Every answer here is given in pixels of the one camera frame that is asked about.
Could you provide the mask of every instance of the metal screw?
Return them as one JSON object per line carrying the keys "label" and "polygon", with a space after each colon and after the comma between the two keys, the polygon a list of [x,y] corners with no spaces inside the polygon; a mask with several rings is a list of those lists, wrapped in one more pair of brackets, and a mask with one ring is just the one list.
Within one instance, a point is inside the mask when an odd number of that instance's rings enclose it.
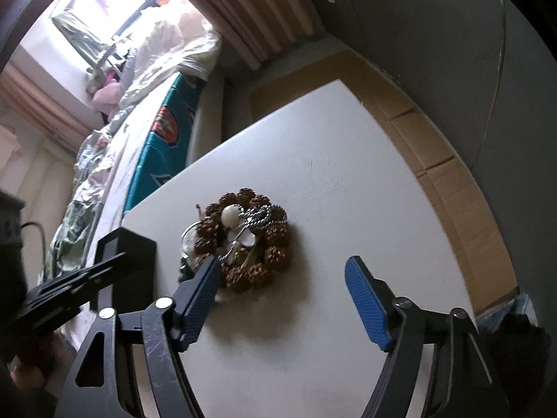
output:
{"label": "metal screw", "polygon": [[109,318],[111,318],[112,316],[114,316],[114,313],[115,313],[115,312],[116,312],[116,311],[114,310],[114,308],[110,308],[110,307],[108,307],[108,308],[103,308],[103,309],[101,309],[101,311],[99,311],[99,317],[100,317],[101,319],[109,319]]}
{"label": "metal screw", "polygon": [[468,317],[468,313],[466,310],[462,308],[455,308],[452,310],[452,315],[459,318],[459,319],[466,319]]}
{"label": "metal screw", "polygon": [[410,299],[407,299],[406,297],[397,297],[394,300],[394,304],[395,306],[403,309],[408,309],[413,305],[412,301]]}
{"label": "metal screw", "polygon": [[174,302],[170,297],[161,297],[155,301],[155,306],[159,309],[165,309],[171,306]]}

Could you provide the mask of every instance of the black cable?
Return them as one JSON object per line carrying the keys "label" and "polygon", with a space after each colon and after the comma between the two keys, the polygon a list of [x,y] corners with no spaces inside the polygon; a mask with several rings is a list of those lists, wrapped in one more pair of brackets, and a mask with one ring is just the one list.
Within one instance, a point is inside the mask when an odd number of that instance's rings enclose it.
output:
{"label": "black cable", "polygon": [[41,232],[41,240],[42,240],[42,267],[44,269],[45,262],[46,262],[46,236],[45,230],[42,227],[42,224],[39,222],[27,222],[21,225],[21,229],[26,228],[27,226],[36,226],[38,230]]}

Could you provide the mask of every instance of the pink curtain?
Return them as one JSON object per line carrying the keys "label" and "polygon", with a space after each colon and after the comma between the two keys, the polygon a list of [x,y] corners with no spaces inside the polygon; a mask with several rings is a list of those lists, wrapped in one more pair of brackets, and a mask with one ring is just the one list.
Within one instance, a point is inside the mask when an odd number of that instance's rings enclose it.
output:
{"label": "pink curtain", "polygon": [[189,0],[252,69],[322,31],[311,0]]}
{"label": "pink curtain", "polygon": [[30,124],[75,152],[91,132],[12,63],[8,63],[0,75],[0,97]]}

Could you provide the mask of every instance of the teal fabric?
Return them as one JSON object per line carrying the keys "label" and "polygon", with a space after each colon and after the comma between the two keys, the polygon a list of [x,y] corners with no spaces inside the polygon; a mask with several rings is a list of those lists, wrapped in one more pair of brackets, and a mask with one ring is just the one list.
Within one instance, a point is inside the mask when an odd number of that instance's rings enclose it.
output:
{"label": "teal fabric", "polygon": [[124,213],[186,167],[191,128],[205,82],[180,75],[166,94],[141,152]]}

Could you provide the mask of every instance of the white tabletop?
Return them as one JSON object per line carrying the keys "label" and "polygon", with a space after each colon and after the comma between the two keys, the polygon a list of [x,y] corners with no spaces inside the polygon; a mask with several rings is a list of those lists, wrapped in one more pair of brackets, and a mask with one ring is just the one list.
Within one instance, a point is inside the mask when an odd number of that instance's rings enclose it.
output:
{"label": "white tabletop", "polygon": [[[125,227],[157,241],[159,296],[176,289],[180,235],[197,220],[196,204],[241,187],[288,212],[292,267],[262,293],[215,304],[183,354],[208,418],[361,416],[385,354],[369,341],[344,284],[351,255],[423,309],[472,311],[430,202],[341,82],[239,133],[126,216]],[[408,416],[421,412],[429,373],[422,365]]]}

